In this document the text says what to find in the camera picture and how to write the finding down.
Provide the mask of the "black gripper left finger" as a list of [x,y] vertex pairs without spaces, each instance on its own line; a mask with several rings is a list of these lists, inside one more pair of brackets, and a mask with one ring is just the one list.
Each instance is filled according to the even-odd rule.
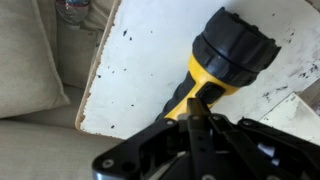
[[99,174],[146,174],[176,155],[173,137],[179,132],[175,120],[159,120],[94,159]]

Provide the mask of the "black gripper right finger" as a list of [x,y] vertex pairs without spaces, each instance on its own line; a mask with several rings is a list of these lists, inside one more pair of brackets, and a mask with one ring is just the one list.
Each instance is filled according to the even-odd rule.
[[216,153],[212,142],[208,117],[210,112],[199,99],[187,100],[189,117],[187,128],[190,141],[192,170],[196,180],[217,180]]

